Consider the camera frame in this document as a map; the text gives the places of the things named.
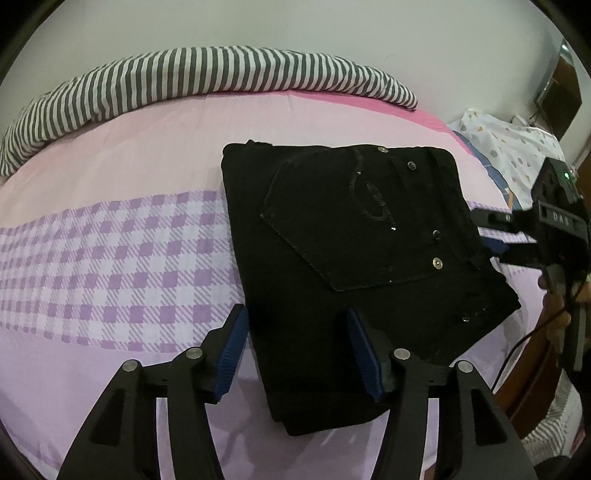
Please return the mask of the person right hand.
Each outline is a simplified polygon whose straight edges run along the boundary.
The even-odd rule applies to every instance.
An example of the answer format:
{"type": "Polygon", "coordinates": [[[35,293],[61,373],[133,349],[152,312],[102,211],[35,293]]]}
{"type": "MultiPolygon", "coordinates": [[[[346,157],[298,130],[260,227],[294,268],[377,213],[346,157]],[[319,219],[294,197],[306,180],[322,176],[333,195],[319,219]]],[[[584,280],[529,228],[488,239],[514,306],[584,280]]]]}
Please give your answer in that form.
{"type": "Polygon", "coordinates": [[[558,355],[562,353],[561,336],[571,323],[571,315],[564,309],[564,298],[551,293],[543,275],[538,278],[538,286],[545,291],[539,324],[545,325],[545,334],[558,355]]]}

